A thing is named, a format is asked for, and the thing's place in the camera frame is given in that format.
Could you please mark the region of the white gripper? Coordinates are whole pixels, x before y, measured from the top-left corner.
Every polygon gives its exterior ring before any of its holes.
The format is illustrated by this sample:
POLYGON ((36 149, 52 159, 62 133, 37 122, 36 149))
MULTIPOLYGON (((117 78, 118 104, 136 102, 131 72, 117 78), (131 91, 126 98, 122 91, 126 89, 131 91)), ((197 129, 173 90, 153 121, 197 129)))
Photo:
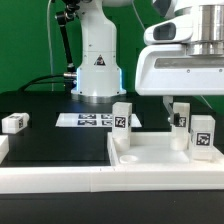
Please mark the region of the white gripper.
POLYGON ((188 56, 181 44, 147 46, 138 58, 135 90, 164 96, 168 121, 174 124, 172 96, 224 95, 224 56, 188 56))

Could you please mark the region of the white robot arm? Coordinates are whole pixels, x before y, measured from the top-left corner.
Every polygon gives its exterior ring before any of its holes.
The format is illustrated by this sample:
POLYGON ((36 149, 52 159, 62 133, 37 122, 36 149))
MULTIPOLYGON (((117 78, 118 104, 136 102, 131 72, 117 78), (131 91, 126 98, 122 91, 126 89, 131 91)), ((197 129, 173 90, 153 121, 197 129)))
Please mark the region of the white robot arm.
MULTIPOLYGON (((72 11, 80 19, 83 41, 74 96, 98 102, 125 92, 116 63, 116 27, 103 8, 132 1, 81 0, 72 11)), ((144 31, 135 90, 161 96, 169 122, 176 125, 175 96, 224 95, 224 0, 152 0, 152 5, 166 20, 144 31)))

